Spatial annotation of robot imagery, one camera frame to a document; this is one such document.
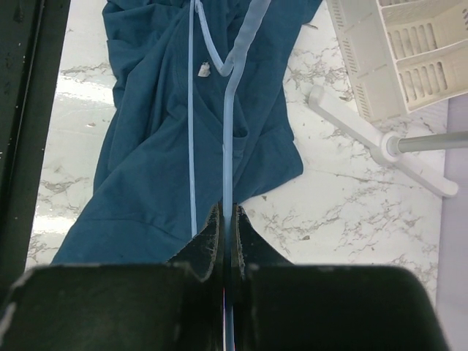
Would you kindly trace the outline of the blue wire hanger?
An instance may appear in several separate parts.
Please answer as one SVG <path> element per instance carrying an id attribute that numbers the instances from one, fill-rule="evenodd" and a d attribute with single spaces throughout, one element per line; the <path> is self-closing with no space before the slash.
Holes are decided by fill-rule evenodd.
<path id="1" fill-rule="evenodd" d="M 187 64 L 187 103 L 188 103 L 188 155 L 189 155 L 189 194 L 191 233 L 197 232 L 197 206 L 195 194 L 195 147 L 194 147 L 194 27 L 195 14 L 198 14 L 205 46 L 218 73 L 222 77 L 229 77 L 224 93 L 223 104 L 223 164 L 222 164 L 222 215 L 224 218 L 223 239 L 223 337 L 224 349 L 235 349 L 234 327 L 234 289 L 232 277 L 233 238 L 233 106 L 238 84 L 244 73 L 246 57 L 250 45 L 261 26 L 263 18 L 270 6 L 269 1 L 252 1 L 244 17 L 244 21 L 235 38 L 233 48 L 225 60 L 221 60 L 212 40 L 208 22 L 205 17 L 201 1 L 189 3 L 189 35 L 188 35 L 188 64 Z"/>

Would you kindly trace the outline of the white clothes rack foot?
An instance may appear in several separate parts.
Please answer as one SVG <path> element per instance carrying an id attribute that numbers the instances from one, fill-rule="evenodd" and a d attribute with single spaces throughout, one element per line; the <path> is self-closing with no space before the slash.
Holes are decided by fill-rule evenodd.
<path id="1" fill-rule="evenodd" d="M 456 182 L 447 179 L 443 173 L 417 158 L 414 152 L 397 155 L 389 153 L 386 148 L 387 142 L 391 137 L 399 137 L 398 134 L 381 132 L 342 101 L 329 94 L 324 87 L 312 87 L 309 107 L 321 118 L 367 147 L 376 163 L 399 169 L 413 181 L 440 197 L 454 197 L 458 193 Z"/>

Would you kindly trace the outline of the white plastic file organizer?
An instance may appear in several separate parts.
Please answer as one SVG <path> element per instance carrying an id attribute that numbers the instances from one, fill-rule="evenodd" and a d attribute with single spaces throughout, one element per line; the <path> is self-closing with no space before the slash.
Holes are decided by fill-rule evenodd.
<path id="1" fill-rule="evenodd" d="M 467 93 L 467 2 L 327 1 L 360 115 L 408 115 Z"/>

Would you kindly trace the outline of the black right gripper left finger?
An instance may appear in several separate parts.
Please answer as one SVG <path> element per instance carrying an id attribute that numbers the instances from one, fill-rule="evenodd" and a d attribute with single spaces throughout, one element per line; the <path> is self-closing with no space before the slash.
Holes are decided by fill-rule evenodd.
<path id="1" fill-rule="evenodd" d="M 204 228 L 170 264 L 186 269 L 177 350 L 223 349 L 223 224 L 222 207 L 216 204 Z"/>

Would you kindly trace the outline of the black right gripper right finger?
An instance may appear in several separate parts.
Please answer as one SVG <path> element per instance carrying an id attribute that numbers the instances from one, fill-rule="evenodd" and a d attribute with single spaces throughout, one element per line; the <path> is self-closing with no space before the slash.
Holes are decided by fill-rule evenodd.
<path id="1" fill-rule="evenodd" d="M 292 263 L 272 247 L 252 226 L 240 205 L 233 208 L 232 274 L 234 288 L 235 348 L 249 349 L 249 292 L 247 268 L 250 265 L 291 265 Z"/>

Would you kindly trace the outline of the metal clothes rack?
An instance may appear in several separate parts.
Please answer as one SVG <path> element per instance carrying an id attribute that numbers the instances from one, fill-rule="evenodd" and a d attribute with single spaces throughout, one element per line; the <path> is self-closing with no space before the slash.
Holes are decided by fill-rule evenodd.
<path id="1" fill-rule="evenodd" d="M 387 151 L 391 154 L 405 154 L 419 151 L 436 151 L 467 148 L 468 132 L 451 132 L 420 137 L 391 137 L 387 142 Z"/>

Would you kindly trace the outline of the blue t shirt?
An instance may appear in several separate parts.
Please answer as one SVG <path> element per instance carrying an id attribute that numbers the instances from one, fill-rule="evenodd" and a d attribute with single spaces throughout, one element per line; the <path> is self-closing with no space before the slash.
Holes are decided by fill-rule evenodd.
<path id="1" fill-rule="evenodd" d="M 283 78 L 301 27 L 319 6 L 272 1 L 249 48 L 233 107 L 237 203 L 303 172 Z M 53 263 L 163 263 L 190 241 L 190 191 L 199 227 L 222 198 L 227 79 L 198 75 L 209 54 L 188 1 L 108 1 L 102 15 L 116 113 L 92 198 Z"/>

